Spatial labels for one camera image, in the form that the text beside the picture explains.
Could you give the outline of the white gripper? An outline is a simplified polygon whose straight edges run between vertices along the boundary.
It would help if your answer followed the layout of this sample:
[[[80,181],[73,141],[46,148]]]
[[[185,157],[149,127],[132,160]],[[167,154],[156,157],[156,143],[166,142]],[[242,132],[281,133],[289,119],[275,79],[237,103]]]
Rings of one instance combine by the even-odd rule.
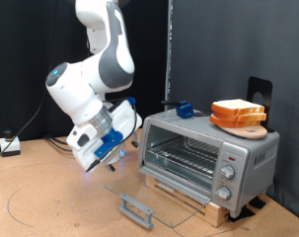
[[[133,135],[142,124],[142,118],[136,112],[135,104],[123,100],[112,106],[110,112],[102,107],[100,112],[82,125],[75,125],[66,142],[72,148],[76,160],[86,172],[93,171],[103,164],[109,166],[120,159],[120,150],[125,140]],[[139,147],[138,140],[131,141],[132,146]]]

